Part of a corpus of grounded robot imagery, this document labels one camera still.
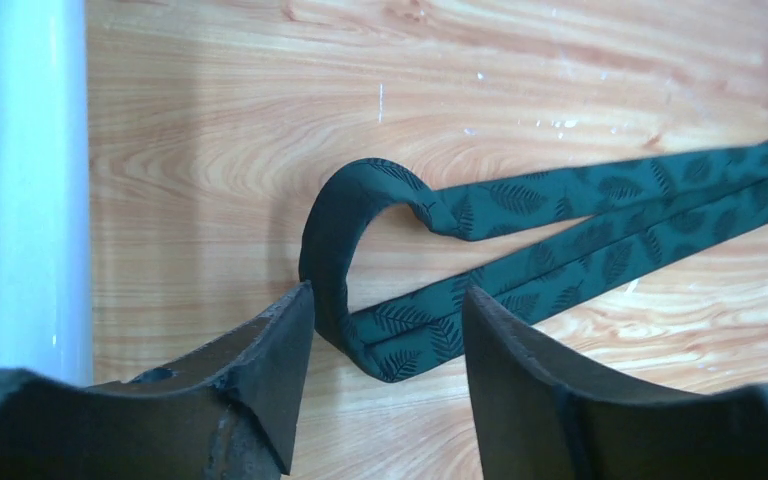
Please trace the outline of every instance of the wood grain surface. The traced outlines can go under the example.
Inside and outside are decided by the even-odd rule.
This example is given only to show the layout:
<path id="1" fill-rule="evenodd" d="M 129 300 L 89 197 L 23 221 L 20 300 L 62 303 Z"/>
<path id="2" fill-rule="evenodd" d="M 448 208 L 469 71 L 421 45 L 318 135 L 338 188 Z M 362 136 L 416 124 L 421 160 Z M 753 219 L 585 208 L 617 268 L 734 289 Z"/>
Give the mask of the wood grain surface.
<path id="1" fill-rule="evenodd" d="M 341 165 L 432 187 L 768 138 L 768 0 L 87 0 L 96 380 L 253 317 L 297 281 Z M 406 209 L 349 276 L 377 303 L 551 235 L 478 244 Z M 713 392 L 768 381 L 768 226 L 540 325 Z M 400 384 L 315 340 L 293 478 L 480 479 L 462 359 Z"/>

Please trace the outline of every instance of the curved metal piece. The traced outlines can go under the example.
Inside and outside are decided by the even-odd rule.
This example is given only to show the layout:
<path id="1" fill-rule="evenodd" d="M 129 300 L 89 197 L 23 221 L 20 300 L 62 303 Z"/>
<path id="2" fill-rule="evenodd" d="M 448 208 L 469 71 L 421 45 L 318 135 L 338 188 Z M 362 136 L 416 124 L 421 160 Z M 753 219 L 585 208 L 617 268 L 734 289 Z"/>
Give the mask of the curved metal piece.
<path id="1" fill-rule="evenodd" d="M 625 375 L 484 291 L 463 306 L 484 478 L 768 478 L 768 384 L 697 395 Z"/>
<path id="2" fill-rule="evenodd" d="M 128 383 L 78 389 L 0 370 L 0 479 L 278 479 L 290 471 L 313 326 L 300 284 Z"/>

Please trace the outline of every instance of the folded strap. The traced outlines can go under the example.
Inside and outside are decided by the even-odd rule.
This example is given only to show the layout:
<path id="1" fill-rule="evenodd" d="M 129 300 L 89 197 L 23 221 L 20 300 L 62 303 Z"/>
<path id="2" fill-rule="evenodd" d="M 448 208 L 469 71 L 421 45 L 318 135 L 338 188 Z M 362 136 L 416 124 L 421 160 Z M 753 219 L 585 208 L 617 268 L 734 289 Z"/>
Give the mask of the folded strap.
<path id="1" fill-rule="evenodd" d="M 494 238 L 592 216 L 545 241 L 350 313 L 346 275 L 367 225 L 407 204 L 438 235 Z M 302 236 L 299 276 L 316 330 L 364 372 L 397 382 L 463 353 L 461 305 L 475 285 L 535 324 L 623 283 L 768 224 L 768 141 L 431 190 L 381 158 L 325 184 Z"/>

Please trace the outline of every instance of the white pipe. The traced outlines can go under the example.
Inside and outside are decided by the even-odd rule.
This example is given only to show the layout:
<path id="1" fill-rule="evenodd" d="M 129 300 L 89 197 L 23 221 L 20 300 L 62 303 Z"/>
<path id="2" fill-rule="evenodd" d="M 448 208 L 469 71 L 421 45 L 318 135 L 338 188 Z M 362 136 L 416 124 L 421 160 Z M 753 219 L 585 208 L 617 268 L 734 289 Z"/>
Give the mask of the white pipe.
<path id="1" fill-rule="evenodd" d="M 0 368 L 92 383 L 84 0 L 0 0 Z"/>

